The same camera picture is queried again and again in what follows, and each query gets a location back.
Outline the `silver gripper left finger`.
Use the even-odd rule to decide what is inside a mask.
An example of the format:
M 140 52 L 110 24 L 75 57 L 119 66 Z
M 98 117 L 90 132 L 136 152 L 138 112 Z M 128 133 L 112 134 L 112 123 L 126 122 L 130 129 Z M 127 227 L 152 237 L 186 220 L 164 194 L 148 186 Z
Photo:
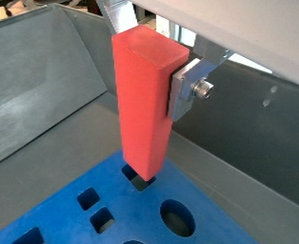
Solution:
M 130 0 L 96 0 L 96 2 L 114 34 L 128 31 L 139 25 Z

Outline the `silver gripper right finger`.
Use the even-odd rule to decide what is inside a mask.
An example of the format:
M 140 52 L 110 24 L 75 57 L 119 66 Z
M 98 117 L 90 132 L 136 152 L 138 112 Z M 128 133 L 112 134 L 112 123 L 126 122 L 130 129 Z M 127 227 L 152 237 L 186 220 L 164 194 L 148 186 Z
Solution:
M 190 112 L 196 97 L 210 97 L 214 85 L 207 77 L 234 55 L 232 51 L 199 35 L 194 53 L 198 57 L 174 73 L 168 116 L 175 122 Z

